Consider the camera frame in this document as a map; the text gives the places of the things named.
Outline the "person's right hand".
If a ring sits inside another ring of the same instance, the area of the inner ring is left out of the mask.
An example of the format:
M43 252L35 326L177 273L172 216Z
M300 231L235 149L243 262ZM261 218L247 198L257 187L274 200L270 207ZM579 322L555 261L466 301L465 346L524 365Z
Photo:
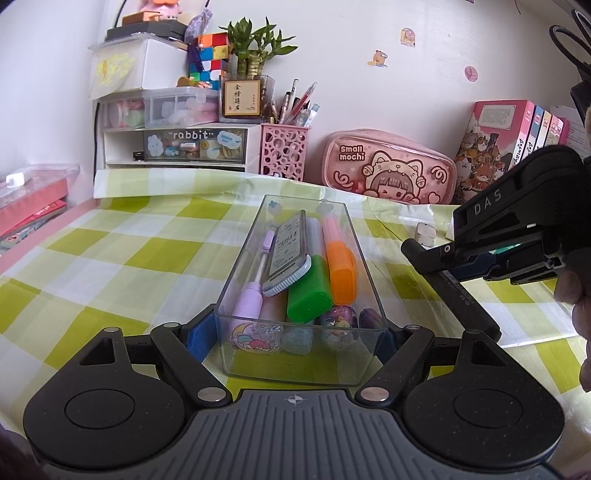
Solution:
M590 249L572 252L567 258L567 267L559 275L554 291L559 302L573 306L572 324L579 336L586 341L586 357L583 361L579 380L585 392L591 389L590 364Z

